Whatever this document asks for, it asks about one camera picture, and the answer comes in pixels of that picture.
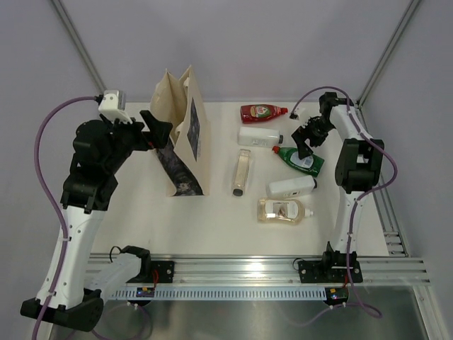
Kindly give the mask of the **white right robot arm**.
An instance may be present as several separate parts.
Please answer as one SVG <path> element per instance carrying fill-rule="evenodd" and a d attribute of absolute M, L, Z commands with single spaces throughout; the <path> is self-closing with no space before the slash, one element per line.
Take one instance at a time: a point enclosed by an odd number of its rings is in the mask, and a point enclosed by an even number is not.
<path fill-rule="evenodd" d="M 343 146 L 334 171 L 340 201 L 333 236 L 321 259 L 297 262 L 302 283 L 361 283 L 362 272 L 357 260 L 357 231 L 367 196 L 377 187 L 382 168 L 384 143 L 364 131 L 357 121 L 348 95 L 324 87 L 319 99 L 319 115 L 292 133 L 303 159 L 321 146 L 332 130 L 337 130 Z"/>

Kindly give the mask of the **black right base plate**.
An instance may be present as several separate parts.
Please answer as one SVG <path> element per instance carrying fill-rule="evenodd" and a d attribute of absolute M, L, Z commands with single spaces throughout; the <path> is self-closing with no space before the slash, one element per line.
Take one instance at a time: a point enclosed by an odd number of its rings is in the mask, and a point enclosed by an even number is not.
<path fill-rule="evenodd" d="M 362 270 L 358 261 L 350 264 L 350 276 L 346 266 L 332 266 L 322 264 L 320 261 L 297 262 L 299 279 L 301 283 L 362 283 Z"/>

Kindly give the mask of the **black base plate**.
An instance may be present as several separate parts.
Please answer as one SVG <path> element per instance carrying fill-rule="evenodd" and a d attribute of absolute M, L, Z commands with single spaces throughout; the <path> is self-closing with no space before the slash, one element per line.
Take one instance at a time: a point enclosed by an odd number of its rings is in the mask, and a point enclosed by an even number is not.
<path fill-rule="evenodd" d="M 151 260 L 142 264 L 139 273 L 127 283 L 172 283 L 174 268 L 174 261 Z"/>
<path fill-rule="evenodd" d="M 297 262 L 299 279 L 301 283 L 362 283 L 362 270 L 358 261 L 350 264 L 350 276 L 346 266 L 332 266 L 322 264 L 320 261 Z"/>

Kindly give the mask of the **aluminium mounting rail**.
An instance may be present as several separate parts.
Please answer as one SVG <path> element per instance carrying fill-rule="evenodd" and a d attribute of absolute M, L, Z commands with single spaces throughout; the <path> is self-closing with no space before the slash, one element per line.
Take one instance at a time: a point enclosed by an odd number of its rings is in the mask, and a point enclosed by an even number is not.
<path fill-rule="evenodd" d="M 299 285 L 295 256 L 213 256 L 153 254 L 173 261 L 174 285 Z M 429 285 L 422 259 L 362 257 L 363 285 Z"/>

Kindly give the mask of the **beige canvas tote bag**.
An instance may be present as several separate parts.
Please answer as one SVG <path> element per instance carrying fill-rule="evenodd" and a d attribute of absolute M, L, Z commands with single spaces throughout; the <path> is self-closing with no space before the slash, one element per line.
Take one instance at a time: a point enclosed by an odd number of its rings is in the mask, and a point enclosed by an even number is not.
<path fill-rule="evenodd" d="M 168 196 L 210 194 L 211 124 L 193 67 L 180 78 L 165 72 L 149 105 L 153 116 L 173 125 L 167 145 L 156 150 L 168 179 Z"/>

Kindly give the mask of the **right aluminium frame post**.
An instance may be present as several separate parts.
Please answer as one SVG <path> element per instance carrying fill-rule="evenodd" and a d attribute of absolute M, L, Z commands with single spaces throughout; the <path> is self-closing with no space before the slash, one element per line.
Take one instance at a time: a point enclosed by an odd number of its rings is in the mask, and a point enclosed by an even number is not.
<path fill-rule="evenodd" d="M 395 49 L 398 47 L 400 40 L 405 34 L 408 26 L 411 21 L 414 19 L 417 14 L 418 9 L 423 4 L 422 0 L 410 0 L 403 14 L 401 15 L 394 31 L 392 32 L 383 52 L 381 53 L 378 62 L 376 63 L 372 73 L 370 74 L 368 80 L 365 83 L 363 90 L 360 95 L 357 97 L 357 105 L 363 107 L 371 94 L 373 88 L 379 81 L 379 78 L 386 69 L 387 64 L 389 63 Z"/>

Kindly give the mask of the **left aluminium frame post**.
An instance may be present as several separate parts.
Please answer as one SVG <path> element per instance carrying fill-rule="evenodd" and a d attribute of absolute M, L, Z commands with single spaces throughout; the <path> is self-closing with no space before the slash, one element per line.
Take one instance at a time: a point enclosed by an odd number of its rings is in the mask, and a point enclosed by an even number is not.
<path fill-rule="evenodd" d="M 61 23 L 70 43 L 76 50 L 79 59 L 81 60 L 86 72 L 88 73 L 93 85 L 98 93 L 103 93 L 107 90 L 104 80 L 102 79 L 95 63 L 93 62 L 86 45 L 84 44 L 77 27 L 71 18 L 68 9 L 60 0 L 49 0 L 49 5 L 52 7 L 58 21 Z"/>

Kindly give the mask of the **green dish soap bottle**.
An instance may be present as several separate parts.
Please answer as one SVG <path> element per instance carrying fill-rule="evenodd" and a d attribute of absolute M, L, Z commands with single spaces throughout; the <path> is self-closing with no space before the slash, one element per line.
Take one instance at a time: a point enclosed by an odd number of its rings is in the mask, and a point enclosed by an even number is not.
<path fill-rule="evenodd" d="M 315 154 L 300 159 L 295 147 L 274 146 L 272 151 L 290 168 L 313 177 L 319 175 L 324 164 L 324 159 Z"/>

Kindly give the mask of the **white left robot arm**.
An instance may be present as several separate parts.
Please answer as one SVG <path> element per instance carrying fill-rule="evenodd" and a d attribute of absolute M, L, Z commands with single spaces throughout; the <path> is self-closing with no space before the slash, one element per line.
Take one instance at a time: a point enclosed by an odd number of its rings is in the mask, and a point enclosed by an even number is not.
<path fill-rule="evenodd" d="M 36 297 L 23 302 L 21 315 L 76 331 L 97 325 L 107 299 L 126 283 L 158 279 L 148 250 L 126 246 L 108 267 L 85 284 L 85 273 L 98 229 L 117 188 L 116 172 L 134 151 L 163 149 L 173 129 L 149 111 L 142 121 L 124 123 L 101 115 L 76 129 L 69 176 L 57 204 L 61 232 Z"/>

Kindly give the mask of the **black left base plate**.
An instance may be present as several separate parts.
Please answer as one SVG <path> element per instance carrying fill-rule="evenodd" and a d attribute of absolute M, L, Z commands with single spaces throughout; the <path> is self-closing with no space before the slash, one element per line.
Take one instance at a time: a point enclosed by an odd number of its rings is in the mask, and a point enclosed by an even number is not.
<path fill-rule="evenodd" d="M 151 260 L 142 264 L 139 273 L 127 283 L 172 283 L 174 268 L 174 261 Z"/>

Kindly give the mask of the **small white bottle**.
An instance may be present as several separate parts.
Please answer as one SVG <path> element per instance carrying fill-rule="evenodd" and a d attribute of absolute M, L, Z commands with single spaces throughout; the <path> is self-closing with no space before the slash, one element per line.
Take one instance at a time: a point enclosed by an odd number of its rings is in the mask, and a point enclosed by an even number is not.
<path fill-rule="evenodd" d="M 302 176 L 271 182 L 266 187 L 266 193 L 269 198 L 284 199 L 309 195 L 317 187 L 314 177 Z"/>

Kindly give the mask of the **clear rectangular bottle black cap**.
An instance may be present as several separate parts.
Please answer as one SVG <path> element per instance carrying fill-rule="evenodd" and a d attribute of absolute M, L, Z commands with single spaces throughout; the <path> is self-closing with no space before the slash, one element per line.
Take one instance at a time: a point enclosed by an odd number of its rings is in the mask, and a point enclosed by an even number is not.
<path fill-rule="evenodd" d="M 244 195 L 247 187 L 248 174 L 251 166 L 251 150 L 240 149 L 234 171 L 232 194 L 236 197 Z"/>

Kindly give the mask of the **white bottle black cap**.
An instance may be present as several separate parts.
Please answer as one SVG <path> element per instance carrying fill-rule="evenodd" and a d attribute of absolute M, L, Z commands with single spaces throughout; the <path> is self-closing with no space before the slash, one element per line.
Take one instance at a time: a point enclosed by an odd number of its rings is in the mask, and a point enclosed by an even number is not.
<path fill-rule="evenodd" d="M 238 144 L 242 146 L 272 148 L 281 145 L 283 141 L 284 136 L 274 129 L 241 127 L 238 133 Z"/>

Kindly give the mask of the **aluminium frame post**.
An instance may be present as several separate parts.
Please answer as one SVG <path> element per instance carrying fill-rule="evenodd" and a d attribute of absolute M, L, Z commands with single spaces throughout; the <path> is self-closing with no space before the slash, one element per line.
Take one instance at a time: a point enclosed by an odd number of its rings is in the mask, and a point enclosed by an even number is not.
<path fill-rule="evenodd" d="M 98 93 L 103 93 L 107 90 L 104 80 L 102 79 L 95 63 L 93 62 L 86 45 L 84 44 L 77 27 L 71 18 L 68 9 L 60 0 L 49 0 L 49 5 L 52 7 L 58 21 L 61 23 L 70 43 L 76 50 L 79 59 L 81 60 L 86 72 L 88 73 L 93 85 Z"/>
<path fill-rule="evenodd" d="M 383 52 L 381 53 L 378 62 L 376 63 L 372 73 L 370 74 L 368 80 L 365 83 L 363 90 L 360 95 L 357 97 L 357 105 L 363 107 L 371 94 L 373 88 L 379 81 L 379 78 L 386 69 L 387 64 L 389 63 L 395 49 L 398 47 L 400 40 L 405 34 L 408 26 L 411 21 L 414 19 L 417 14 L 418 9 L 423 4 L 422 0 L 410 0 L 403 14 L 401 15 L 394 31 L 392 32 Z"/>

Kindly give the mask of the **clear amber soap bottle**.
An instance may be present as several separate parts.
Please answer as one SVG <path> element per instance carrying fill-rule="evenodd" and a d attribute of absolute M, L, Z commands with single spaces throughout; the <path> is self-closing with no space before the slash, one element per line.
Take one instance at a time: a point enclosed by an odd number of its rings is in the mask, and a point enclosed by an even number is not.
<path fill-rule="evenodd" d="M 261 198 L 257 206 L 257 220 L 262 223 L 299 224 L 303 219 L 314 216 L 300 200 Z"/>

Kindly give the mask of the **right side aluminium rail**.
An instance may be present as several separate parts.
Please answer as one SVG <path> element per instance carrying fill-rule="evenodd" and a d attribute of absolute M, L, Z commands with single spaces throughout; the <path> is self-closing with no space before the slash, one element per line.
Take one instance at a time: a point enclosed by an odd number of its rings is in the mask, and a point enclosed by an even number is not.
<path fill-rule="evenodd" d="M 396 218 L 388 188 L 379 189 L 372 194 L 377 214 L 382 226 L 384 241 L 390 257 L 408 258 L 410 252 L 406 237 Z"/>

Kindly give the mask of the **red dish soap bottle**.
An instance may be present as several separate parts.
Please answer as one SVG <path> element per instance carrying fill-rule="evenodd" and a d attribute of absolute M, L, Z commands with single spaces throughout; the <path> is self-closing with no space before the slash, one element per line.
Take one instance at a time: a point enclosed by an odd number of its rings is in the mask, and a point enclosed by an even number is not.
<path fill-rule="evenodd" d="M 288 113 L 288 108 L 270 104 L 252 104 L 240 107 L 243 124 L 264 123 Z"/>

